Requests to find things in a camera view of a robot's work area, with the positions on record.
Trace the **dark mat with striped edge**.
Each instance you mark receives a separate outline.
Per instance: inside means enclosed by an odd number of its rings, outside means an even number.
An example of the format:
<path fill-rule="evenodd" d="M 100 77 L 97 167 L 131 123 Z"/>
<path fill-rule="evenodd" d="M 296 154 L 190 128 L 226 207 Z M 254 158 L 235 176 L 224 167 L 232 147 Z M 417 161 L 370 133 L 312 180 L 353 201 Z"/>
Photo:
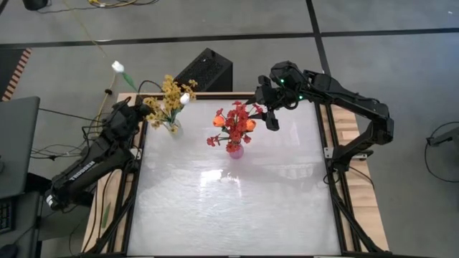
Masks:
<path fill-rule="evenodd" d="M 31 54 L 30 48 L 0 49 L 0 102 L 12 99 Z"/>

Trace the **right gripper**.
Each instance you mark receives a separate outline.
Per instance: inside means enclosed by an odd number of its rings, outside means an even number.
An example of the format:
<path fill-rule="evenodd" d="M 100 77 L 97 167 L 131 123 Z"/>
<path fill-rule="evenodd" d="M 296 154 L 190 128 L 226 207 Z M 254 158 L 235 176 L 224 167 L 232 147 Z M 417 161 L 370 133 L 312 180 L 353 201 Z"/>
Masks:
<path fill-rule="evenodd" d="M 275 117 L 274 110 L 285 108 L 287 110 L 294 110 L 298 106 L 298 93 L 288 87 L 274 87 L 272 89 L 271 80 L 269 77 L 260 75 L 258 78 L 260 84 L 255 94 L 247 102 L 270 102 L 271 91 L 274 94 L 274 100 L 271 107 L 263 110 L 260 105 L 253 103 L 255 113 L 249 115 L 250 119 L 262 120 L 266 124 L 266 128 L 271 131 L 278 131 L 280 129 L 278 119 Z"/>

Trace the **red artificial flower bunch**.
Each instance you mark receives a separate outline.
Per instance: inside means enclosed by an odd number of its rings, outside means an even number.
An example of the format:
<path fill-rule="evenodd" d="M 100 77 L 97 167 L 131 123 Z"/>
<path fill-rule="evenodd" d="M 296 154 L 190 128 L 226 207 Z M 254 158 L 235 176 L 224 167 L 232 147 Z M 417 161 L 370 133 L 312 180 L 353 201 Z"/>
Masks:
<path fill-rule="evenodd" d="M 240 101 L 232 103 L 232 109 L 224 114 L 224 109 L 220 108 L 216 111 L 216 115 L 221 115 L 226 119 L 224 127 L 216 127 L 220 129 L 219 134 L 210 136 L 206 139 L 207 145 L 216 147 L 225 144 L 225 149 L 228 153 L 236 150 L 239 144 L 250 143 L 252 138 L 246 131 L 246 120 L 250 119 L 249 115 L 255 113 L 255 108 L 252 104 L 244 104 Z"/>

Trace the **black round floor object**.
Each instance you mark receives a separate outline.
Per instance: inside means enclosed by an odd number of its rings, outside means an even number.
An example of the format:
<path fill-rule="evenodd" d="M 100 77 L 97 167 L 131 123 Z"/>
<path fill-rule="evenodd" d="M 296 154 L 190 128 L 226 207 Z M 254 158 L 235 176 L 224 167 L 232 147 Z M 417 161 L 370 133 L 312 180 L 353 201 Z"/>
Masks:
<path fill-rule="evenodd" d="M 37 11 L 45 8 L 49 0 L 22 0 L 24 7 L 29 11 Z"/>

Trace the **grey side desk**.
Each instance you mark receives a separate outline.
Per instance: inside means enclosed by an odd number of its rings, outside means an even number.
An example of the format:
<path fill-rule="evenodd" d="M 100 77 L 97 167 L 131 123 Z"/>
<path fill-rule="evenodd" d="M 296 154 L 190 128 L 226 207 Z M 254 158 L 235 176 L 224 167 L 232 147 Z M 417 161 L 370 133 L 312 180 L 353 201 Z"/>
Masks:
<path fill-rule="evenodd" d="M 15 244 L 19 250 L 16 258 L 40 258 L 42 242 L 71 235 L 82 223 L 88 221 L 95 180 L 82 185 L 80 179 L 71 183 L 79 186 L 72 192 L 76 212 L 69 209 L 51 210 L 46 202 L 52 181 L 33 173 L 27 174 L 24 193 L 15 198 L 14 230 L 0 234 L 0 247 Z"/>

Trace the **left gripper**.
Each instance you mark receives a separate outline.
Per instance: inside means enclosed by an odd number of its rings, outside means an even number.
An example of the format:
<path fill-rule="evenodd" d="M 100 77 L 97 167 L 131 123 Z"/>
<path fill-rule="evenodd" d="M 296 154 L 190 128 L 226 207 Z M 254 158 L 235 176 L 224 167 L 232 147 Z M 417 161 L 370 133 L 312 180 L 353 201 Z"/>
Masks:
<path fill-rule="evenodd" d="M 106 135 L 135 135 L 140 131 L 142 116 L 151 113 L 150 107 L 144 103 L 130 106 L 126 101 L 117 102 L 107 118 Z"/>

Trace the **clear cut-glass vase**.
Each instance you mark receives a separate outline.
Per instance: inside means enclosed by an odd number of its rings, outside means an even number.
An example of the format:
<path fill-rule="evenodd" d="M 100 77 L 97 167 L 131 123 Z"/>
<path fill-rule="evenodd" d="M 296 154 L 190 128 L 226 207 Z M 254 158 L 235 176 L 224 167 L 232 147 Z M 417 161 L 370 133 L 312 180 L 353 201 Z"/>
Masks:
<path fill-rule="evenodd" d="M 173 139 L 178 139 L 184 134 L 183 128 L 178 119 L 175 119 L 174 122 L 165 122 L 164 126 Z"/>

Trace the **black computer mouse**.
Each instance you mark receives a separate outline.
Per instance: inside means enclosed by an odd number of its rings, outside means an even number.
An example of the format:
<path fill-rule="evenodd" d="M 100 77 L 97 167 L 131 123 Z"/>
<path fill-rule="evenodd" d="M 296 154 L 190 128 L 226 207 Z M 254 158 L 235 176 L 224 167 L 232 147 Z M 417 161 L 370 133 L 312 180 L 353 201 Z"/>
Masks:
<path fill-rule="evenodd" d="M 18 246 L 15 244 L 6 244 L 0 247 L 0 258 L 16 258 Z"/>

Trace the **yellow artificial flower bunch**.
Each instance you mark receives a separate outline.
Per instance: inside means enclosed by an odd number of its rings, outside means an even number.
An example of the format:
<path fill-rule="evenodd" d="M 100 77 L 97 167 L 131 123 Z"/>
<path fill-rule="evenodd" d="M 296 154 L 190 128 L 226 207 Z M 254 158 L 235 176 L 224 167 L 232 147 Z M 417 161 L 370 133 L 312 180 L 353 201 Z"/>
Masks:
<path fill-rule="evenodd" d="M 179 104 L 179 98 L 186 92 L 190 94 L 190 101 L 195 100 L 196 93 L 194 90 L 198 85 L 195 80 L 189 80 L 183 84 L 175 81 L 171 75 L 166 75 L 161 87 L 164 93 L 164 104 L 168 105 L 172 111 Z"/>
<path fill-rule="evenodd" d="M 146 116 L 146 120 L 153 128 L 158 129 L 164 126 L 171 130 L 171 108 L 168 105 L 163 104 L 155 97 L 145 98 L 143 104 L 151 110 L 151 113 Z"/>

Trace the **black aluminium table frame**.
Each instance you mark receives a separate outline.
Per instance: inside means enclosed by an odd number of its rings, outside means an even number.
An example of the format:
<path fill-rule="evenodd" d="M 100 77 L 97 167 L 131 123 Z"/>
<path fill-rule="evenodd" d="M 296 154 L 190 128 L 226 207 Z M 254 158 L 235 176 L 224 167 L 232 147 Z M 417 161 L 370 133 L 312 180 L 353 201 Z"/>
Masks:
<path fill-rule="evenodd" d="M 356 258 L 393 257 L 389 250 L 383 250 L 365 232 L 358 223 L 351 202 L 351 194 L 346 177 L 350 169 L 351 161 L 341 158 L 338 151 L 341 146 L 337 143 L 329 145 L 330 140 L 336 141 L 334 128 L 325 130 L 325 125 L 333 126 L 329 120 L 333 115 L 332 105 L 338 105 L 357 115 L 368 115 L 372 120 L 376 119 L 380 112 L 376 109 L 378 102 L 371 98 L 362 97 L 357 93 L 339 96 L 337 93 L 308 93 L 299 92 L 290 97 L 280 99 L 279 103 L 270 103 L 267 106 L 268 113 L 285 108 L 294 110 L 301 102 L 309 102 L 314 105 L 316 119 L 318 121 L 318 133 L 323 147 L 323 162 L 325 164 L 324 183 L 330 191 L 333 218 L 337 227 L 337 234 L 341 255 L 350 255 Z M 133 209 L 137 199 L 137 188 L 144 160 L 146 142 L 146 123 L 140 123 L 140 130 L 135 134 L 133 147 L 134 168 L 123 168 L 117 172 L 119 184 L 116 190 L 108 188 L 111 177 L 108 176 L 102 183 L 104 189 L 97 192 L 92 211 L 93 226 L 82 249 L 83 258 L 127 258 L 128 241 L 131 235 Z"/>

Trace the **black computer tower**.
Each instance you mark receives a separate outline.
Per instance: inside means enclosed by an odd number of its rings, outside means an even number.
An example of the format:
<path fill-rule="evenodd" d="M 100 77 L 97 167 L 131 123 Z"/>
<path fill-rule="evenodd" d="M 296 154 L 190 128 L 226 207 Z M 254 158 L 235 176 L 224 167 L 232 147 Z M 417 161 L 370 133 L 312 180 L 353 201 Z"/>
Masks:
<path fill-rule="evenodd" d="M 232 92 L 233 62 L 206 48 L 174 80 L 180 85 L 194 80 L 195 92 Z"/>

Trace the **grey laptop lid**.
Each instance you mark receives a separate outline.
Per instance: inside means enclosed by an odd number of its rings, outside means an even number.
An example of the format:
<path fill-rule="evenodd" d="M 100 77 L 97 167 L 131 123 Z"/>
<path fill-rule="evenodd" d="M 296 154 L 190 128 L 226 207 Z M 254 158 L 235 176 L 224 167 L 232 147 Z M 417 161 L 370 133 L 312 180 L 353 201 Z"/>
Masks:
<path fill-rule="evenodd" d="M 25 189 L 40 99 L 0 102 L 0 199 Z"/>

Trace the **black keyboard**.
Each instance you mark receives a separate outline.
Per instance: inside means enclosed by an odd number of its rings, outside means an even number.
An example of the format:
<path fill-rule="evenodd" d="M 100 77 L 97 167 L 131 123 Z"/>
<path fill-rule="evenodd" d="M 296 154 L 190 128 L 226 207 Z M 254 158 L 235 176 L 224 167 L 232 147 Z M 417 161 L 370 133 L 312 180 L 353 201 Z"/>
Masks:
<path fill-rule="evenodd" d="M 0 234 L 14 230 L 15 203 L 13 199 L 0 199 Z"/>

